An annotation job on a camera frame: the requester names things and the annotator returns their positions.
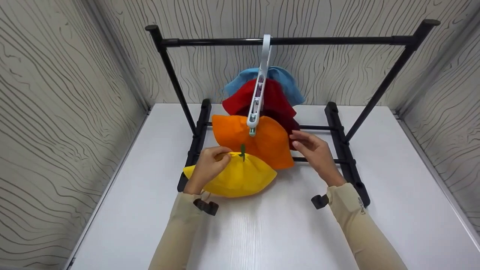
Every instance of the rack base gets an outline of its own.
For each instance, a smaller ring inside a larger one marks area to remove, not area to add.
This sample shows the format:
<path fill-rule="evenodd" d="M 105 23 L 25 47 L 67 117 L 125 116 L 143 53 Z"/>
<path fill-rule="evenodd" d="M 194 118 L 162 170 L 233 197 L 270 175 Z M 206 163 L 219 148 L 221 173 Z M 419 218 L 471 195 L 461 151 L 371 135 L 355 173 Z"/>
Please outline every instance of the rack base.
<path fill-rule="evenodd" d="M 197 163 L 199 153 L 204 147 L 205 135 L 208 126 L 211 126 L 211 123 L 208 121 L 210 119 L 210 111 L 212 105 L 209 99 L 204 99 L 202 101 L 202 108 L 200 111 L 200 116 L 198 117 L 196 125 L 196 134 L 193 136 L 192 144 L 190 145 L 190 150 L 188 151 L 187 162 L 185 167 L 192 166 Z M 346 142 L 344 127 L 340 121 L 338 115 L 338 108 L 334 102 L 329 102 L 325 107 L 325 114 L 328 121 L 328 126 L 301 126 L 302 128 L 309 130 L 329 130 L 332 135 L 332 140 L 335 146 L 335 152 L 337 159 L 335 163 L 340 164 L 340 168 L 343 173 L 343 177 L 348 183 L 351 183 L 353 187 L 357 190 L 360 198 L 363 201 L 365 207 L 370 204 L 370 197 L 368 196 L 367 190 L 360 179 L 360 175 L 357 170 L 356 161 L 353 158 L 352 152 L 350 151 L 349 143 Z M 296 162 L 307 162 L 305 158 L 294 158 Z M 184 173 L 181 174 L 179 183 L 177 185 L 178 192 L 182 192 L 185 188 L 185 185 L 188 182 L 188 178 Z"/>

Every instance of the white hanger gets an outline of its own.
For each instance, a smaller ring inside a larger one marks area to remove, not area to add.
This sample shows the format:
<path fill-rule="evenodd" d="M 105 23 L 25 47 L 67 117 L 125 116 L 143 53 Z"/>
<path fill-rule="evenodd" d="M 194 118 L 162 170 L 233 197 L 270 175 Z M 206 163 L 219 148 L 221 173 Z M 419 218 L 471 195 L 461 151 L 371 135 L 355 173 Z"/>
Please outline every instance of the white hanger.
<path fill-rule="evenodd" d="M 260 118 L 260 111 L 264 105 L 264 89 L 271 52 L 270 37 L 270 35 L 264 35 L 260 68 L 258 69 L 257 81 L 255 83 L 255 89 L 253 90 L 252 102 L 250 103 L 250 110 L 247 117 L 247 126 L 250 128 L 249 134 L 252 137 L 255 136 L 256 127 Z"/>

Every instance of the arm sleeve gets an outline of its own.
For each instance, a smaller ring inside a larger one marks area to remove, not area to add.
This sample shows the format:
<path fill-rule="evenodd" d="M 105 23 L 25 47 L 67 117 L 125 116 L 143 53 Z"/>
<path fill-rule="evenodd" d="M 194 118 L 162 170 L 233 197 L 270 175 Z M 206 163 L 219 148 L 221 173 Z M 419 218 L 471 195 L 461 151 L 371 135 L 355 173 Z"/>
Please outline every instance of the arm sleeve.
<path fill-rule="evenodd" d="M 406 270 L 407 267 L 375 225 L 350 184 L 327 190 L 330 208 L 340 224 L 360 270 Z"/>
<path fill-rule="evenodd" d="M 193 238 L 202 212 L 193 204 L 199 195 L 179 193 L 170 220 L 155 250 L 148 270 L 183 270 L 187 266 Z"/>

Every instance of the person's hand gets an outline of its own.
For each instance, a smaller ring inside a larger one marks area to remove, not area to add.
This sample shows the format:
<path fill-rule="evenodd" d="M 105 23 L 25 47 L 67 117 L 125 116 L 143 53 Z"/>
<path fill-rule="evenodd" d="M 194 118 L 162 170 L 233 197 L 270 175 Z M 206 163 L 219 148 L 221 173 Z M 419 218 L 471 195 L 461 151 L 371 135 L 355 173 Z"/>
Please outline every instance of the person's hand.
<path fill-rule="evenodd" d="M 328 143 L 319 137 L 303 131 L 294 130 L 290 139 L 292 145 L 307 159 L 308 163 L 327 183 L 328 186 L 341 186 L 345 179 L 340 174 L 333 161 Z"/>
<path fill-rule="evenodd" d="M 228 165 L 231 160 L 228 152 L 232 152 L 232 150 L 223 146 L 204 148 L 183 192 L 200 194 L 203 187 L 219 175 Z"/>

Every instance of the black clip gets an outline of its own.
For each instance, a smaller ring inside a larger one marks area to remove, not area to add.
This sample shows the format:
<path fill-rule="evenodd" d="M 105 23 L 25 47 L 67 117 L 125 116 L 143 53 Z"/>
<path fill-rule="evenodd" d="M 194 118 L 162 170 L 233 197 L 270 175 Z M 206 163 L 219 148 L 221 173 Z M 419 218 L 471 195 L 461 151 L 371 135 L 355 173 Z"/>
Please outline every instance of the black clip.
<path fill-rule="evenodd" d="M 323 196 L 316 195 L 316 196 L 313 196 L 312 198 L 312 203 L 317 209 L 324 208 L 325 206 L 328 205 L 328 202 L 329 200 L 328 200 L 327 194 Z"/>
<path fill-rule="evenodd" d="M 216 215 L 216 212 L 218 210 L 218 204 L 214 203 L 214 202 L 205 202 L 205 201 L 202 201 L 202 199 L 196 199 L 193 201 L 193 204 L 198 208 L 200 209 L 201 211 L 209 214 L 209 215 L 212 215 L 212 216 L 215 216 Z"/>

